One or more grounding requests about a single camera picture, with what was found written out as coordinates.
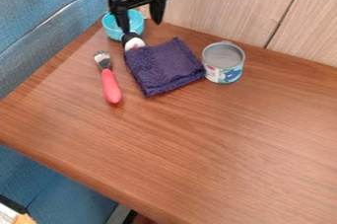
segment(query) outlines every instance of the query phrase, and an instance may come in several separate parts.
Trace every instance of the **can label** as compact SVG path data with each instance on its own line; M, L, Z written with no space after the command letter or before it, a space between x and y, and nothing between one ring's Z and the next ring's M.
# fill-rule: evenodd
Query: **can label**
M214 83L229 84L235 82L242 75L242 66L235 69L220 69L204 62L206 78Z
M208 65L205 62L204 62L204 67L206 69L206 78L209 81L218 83L219 82L220 70L218 68L212 67L211 65Z

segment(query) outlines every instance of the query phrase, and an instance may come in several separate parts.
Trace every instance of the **can lid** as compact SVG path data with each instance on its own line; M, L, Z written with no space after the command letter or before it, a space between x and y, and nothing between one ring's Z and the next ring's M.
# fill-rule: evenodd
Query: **can lid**
M204 50L204 61L217 68L234 68L243 63L243 50L231 42L218 42L207 46Z

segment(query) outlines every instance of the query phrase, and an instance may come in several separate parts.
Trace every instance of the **utensil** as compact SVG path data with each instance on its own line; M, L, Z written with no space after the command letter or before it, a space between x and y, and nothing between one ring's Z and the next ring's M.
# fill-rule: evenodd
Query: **utensil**
M94 59L101 69L101 79L106 100L112 104L118 104L121 101L121 90L111 70L110 54L107 51L98 51L94 55Z

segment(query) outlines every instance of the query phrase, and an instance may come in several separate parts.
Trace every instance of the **wood grain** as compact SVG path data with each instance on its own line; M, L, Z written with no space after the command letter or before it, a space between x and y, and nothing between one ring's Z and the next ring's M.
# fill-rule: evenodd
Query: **wood grain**
M292 0L169 0L166 21L264 46Z
M147 22L201 56L220 37ZM160 224L337 223L337 69L238 43L243 77L144 99L96 23L0 104L0 142ZM104 100L109 50L123 103Z
M297 0L269 48L337 66L337 0Z

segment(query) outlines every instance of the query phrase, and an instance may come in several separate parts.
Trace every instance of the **wooden table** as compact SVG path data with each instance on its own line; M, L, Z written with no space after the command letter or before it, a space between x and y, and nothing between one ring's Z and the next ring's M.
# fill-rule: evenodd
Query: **wooden table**
M147 23L197 56L222 40ZM143 98L94 24L1 102L0 140L160 224L337 223L337 69L240 44L241 80ZM97 50L123 92L107 104Z

